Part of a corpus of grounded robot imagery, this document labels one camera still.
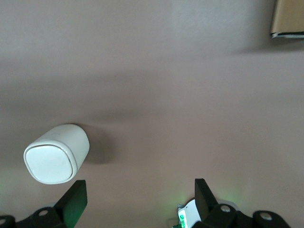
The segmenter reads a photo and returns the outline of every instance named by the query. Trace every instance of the green led light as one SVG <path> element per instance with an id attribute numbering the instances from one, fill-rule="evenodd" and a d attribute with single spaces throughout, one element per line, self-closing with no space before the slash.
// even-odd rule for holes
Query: green led light
<path id="1" fill-rule="evenodd" d="M 188 228 L 185 210 L 179 212 L 179 218 L 180 218 L 181 227 Z"/>

